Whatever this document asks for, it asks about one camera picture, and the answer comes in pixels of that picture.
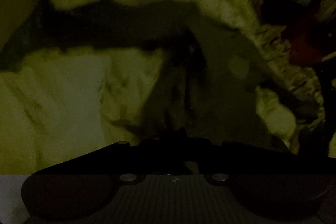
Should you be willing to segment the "dark small garment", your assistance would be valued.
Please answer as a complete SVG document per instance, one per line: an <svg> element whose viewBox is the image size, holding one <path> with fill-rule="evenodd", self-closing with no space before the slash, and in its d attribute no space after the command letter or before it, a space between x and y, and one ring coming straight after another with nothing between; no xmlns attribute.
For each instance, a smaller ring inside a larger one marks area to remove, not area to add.
<svg viewBox="0 0 336 224"><path fill-rule="evenodd" d="M243 144L286 152L266 120L251 124L217 114L206 58L185 25L154 40L137 35L139 23L116 15L112 3L72 11L39 6L22 27L27 48L13 92L31 129L20 138L12 173L37 170L95 151L119 140L131 144L208 134L235 152Z"/></svg>

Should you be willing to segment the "light leaf-print bed comforter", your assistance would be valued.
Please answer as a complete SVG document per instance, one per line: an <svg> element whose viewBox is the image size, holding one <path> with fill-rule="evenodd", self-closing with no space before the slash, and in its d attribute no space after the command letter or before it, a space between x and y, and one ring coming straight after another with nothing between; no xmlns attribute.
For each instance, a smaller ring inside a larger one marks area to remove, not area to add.
<svg viewBox="0 0 336 224"><path fill-rule="evenodd" d="M1 46L1 174L127 141L302 148L325 118L317 76L271 70L281 27L256 0L20 0Z"/></svg>

